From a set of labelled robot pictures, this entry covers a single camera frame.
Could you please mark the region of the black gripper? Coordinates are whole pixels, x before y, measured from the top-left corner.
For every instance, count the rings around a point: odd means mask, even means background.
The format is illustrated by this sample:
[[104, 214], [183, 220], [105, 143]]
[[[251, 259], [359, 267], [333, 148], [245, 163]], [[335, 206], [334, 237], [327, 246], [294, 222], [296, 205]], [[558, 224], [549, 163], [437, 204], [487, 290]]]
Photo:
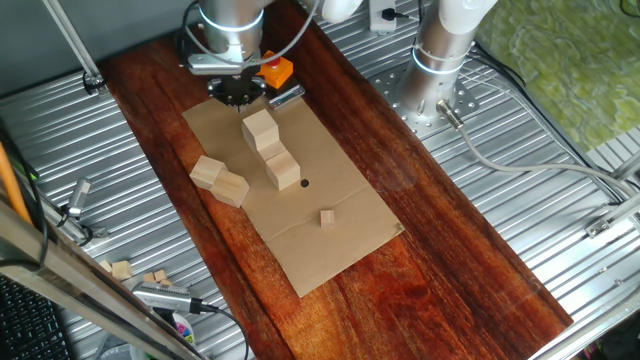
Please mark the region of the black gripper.
[[261, 97], [267, 89], [265, 79], [251, 75], [225, 75], [207, 82], [207, 92], [227, 106], [240, 108]]

